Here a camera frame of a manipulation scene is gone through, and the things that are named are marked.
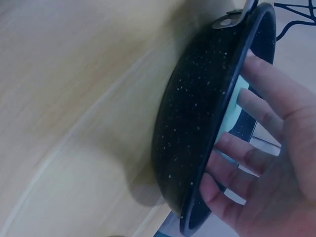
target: black speckled pan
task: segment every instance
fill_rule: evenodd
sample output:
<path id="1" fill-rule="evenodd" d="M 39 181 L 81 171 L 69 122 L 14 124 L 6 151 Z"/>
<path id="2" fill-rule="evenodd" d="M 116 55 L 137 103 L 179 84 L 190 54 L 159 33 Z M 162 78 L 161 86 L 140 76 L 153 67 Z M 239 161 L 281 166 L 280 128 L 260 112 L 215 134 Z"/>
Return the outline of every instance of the black speckled pan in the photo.
<path id="1" fill-rule="evenodd" d="M 263 3 L 236 26 L 206 26 L 174 69 L 157 116 L 152 161 L 162 195 L 187 237 L 211 213 L 198 188 L 246 53 L 251 48 L 273 63 L 275 43 L 275 12 Z"/>

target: fingernail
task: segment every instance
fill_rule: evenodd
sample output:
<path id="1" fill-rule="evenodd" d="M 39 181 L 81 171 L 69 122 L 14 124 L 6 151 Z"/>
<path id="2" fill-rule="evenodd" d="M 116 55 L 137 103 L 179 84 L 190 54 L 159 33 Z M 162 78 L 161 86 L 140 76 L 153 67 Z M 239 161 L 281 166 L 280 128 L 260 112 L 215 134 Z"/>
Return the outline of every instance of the fingernail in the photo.
<path id="1" fill-rule="evenodd" d="M 247 57 L 252 57 L 252 56 L 255 56 L 254 53 L 249 49 L 247 51 Z"/>

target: light blue object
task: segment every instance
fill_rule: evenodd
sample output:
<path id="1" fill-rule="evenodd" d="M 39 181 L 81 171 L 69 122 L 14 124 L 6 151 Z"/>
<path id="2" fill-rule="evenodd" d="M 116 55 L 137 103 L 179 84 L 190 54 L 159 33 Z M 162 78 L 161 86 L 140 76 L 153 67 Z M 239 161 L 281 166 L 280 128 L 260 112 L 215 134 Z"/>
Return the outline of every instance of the light blue object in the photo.
<path id="1" fill-rule="evenodd" d="M 219 128 L 215 143 L 218 142 L 224 132 L 229 132 L 230 130 L 232 130 L 232 128 L 238 121 L 238 118 L 241 114 L 241 107 L 237 104 L 237 98 L 242 88 L 248 89 L 249 83 L 246 82 L 244 78 L 239 76 L 236 82 L 236 86 L 233 90 L 231 100 L 229 101 L 228 107 L 226 109 L 223 122 Z"/>

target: light wood surface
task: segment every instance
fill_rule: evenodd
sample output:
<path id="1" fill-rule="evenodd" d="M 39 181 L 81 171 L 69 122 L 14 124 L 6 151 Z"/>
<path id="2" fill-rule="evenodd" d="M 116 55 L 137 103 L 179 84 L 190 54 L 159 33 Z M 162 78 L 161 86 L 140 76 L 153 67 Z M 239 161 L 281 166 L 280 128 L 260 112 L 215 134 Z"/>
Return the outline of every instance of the light wood surface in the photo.
<path id="1" fill-rule="evenodd" d="M 203 22 L 243 4 L 2 0 L 0 237 L 153 235 L 164 88 Z"/>

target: hand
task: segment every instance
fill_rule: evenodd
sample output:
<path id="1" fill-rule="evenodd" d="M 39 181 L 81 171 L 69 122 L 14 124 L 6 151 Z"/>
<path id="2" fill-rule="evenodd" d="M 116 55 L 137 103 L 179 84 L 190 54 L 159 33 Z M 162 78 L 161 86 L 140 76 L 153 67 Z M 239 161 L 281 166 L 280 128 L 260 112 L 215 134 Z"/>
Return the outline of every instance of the hand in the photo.
<path id="1" fill-rule="evenodd" d="M 256 176 L 213 151 L 201 195 L 242 237 L 315 237 L 316 96 L 253 54 L 241 74 L 264 100 L 244 89 L 238 104 L 282 144 L 280 155 L 225 133 L 215 148 Z M 245 205 L 220 192 L 213 177 L 245 199 Z"/>

